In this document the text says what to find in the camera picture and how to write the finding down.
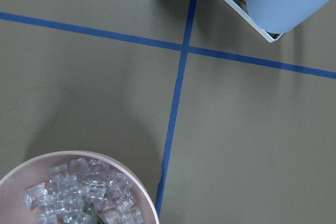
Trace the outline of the pink bowl of ice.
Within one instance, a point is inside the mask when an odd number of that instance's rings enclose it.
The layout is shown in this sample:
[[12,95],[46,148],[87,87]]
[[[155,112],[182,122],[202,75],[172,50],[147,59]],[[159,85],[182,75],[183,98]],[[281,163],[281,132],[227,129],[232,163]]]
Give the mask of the pink bowl of ice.
[[149,194],[123,164],[63,151],[32,158],[1,180],[1,223],[158,223]]

